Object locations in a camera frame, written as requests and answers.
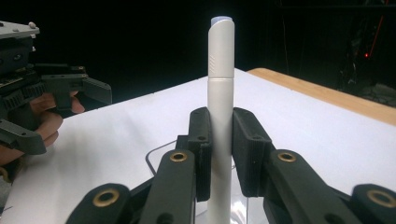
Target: white cylindrical object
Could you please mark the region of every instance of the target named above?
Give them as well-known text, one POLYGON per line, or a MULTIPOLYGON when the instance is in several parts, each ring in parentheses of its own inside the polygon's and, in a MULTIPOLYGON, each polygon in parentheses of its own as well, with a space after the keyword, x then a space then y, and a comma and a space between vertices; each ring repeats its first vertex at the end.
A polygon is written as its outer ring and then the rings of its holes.
POLYGON ((229 17, 212 19, 208 33, 207 108, 213 136, 210 224, 229 224, 233 134, 234 24, 229 17))

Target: white table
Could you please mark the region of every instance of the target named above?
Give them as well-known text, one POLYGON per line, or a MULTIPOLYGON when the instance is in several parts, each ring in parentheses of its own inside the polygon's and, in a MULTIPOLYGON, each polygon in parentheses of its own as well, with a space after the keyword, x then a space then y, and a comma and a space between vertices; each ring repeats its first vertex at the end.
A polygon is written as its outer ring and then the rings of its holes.
MULTIPOLYGON (((234 106, 253 112, 276 148, 301 154, 328 185, 347 194, 363 183, 396 190, 394 124, 238 69, 234 81, 234 106)), ((65 223, 91 189, 105 183, 132 189, 151 178, 147 153, 188 133, 190 112, 206 106, 206 82, 202 77, 65 119, 48 152, 28 158, 1 223, 65 223)))

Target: black background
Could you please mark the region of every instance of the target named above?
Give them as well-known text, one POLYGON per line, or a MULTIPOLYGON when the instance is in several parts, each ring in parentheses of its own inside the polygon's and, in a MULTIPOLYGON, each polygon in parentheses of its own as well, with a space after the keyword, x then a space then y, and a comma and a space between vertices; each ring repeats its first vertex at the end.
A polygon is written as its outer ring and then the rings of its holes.
MULTIPOLYGON (((281 1, 187 2, 18 2, 0 7, 0 21, 33 21, 40 34, 31 62, 84 65, 90 77, 112 87, 113 103, 206 76, 207 32, 210 20, 217 16, 229 16, 235 23, 236 68, 266 67, 334 88, 352 15, 282 18, 275 11, 275 3, 281 1)), ((283 4, 356 2, 304 0, 283 4)), ((381 48, 388 46, 387 40, 383 42, 381 48)), ((383 63, 383 69, 391 67, 383 63)), ((395 76, 393 67, 385 71, 395 76)), ((80 97, 88 110, 103 106, 80 97)))

